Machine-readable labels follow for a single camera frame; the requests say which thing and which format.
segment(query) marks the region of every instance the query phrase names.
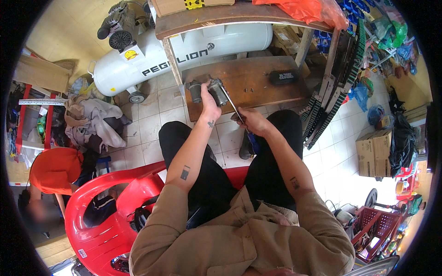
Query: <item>hand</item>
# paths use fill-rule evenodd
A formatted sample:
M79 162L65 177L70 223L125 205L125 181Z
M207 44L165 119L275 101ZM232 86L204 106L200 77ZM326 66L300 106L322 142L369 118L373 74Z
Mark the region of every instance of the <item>hand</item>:
M207 85L210 82L201 84L201 98L202 98L202 113L201 116L207 120L217 121L221 116L221 108L217 106L215 99L207 90Z
M258 136L265 137L266 133L274 128L272 123L253 108L243 109L238 107L238 112L241 114L241 118L245 124L241 122L236 113L232 115L231 119L239 124L241 128L248 129Z

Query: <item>beige jacket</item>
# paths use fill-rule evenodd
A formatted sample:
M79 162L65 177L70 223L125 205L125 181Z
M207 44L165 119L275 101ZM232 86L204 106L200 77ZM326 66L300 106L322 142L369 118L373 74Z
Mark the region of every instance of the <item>beige jacket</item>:
M132 276L241 276L289 268L297 273L342 275L354 249L317 193L296 202L296 213L262 203L255 212L244 187L225 214L186 231L187 195L165 185L129 257Z

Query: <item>wrist tattoo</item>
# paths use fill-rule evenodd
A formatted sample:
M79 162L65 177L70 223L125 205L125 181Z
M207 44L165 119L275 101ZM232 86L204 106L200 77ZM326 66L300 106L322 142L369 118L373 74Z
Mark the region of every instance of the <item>wrist tattoo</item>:
M292 178L290 179L290 183L292 183L292 186L293 186L293 188L294 188L295 190L299 189L300 185L299 185L299 182L298 182L298 180L296 179L296 177L292 177Z
M184 166L184 168L183 168L183 172L181 173L181 179L183 179L183 180L187 180L187 176L189 175L189 171L191 170L191 168L190 167L188 167L188 166Z

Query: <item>measuring tape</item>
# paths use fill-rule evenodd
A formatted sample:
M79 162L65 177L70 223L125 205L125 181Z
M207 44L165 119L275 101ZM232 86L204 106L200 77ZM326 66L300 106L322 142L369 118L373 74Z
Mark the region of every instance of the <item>measuring tape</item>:
M67 99L25 99L19 100L19 105L62 106L67 101Z

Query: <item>air compressor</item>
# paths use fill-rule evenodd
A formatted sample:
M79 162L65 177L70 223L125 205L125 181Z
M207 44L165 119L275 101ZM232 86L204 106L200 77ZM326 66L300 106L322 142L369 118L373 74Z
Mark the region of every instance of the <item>air compressor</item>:
M146 95L137 88L155 76L171 70L163 45L155 30L141 32L140 24L125 1L114 5L103 21L98 37L109 37L113 50L99 60L92 75L98 90L105 96L115 96L127 90L129 101L139 103ZM193 30L170 38L178 67L241 52L266 49L272 41L272 25L242 23Z

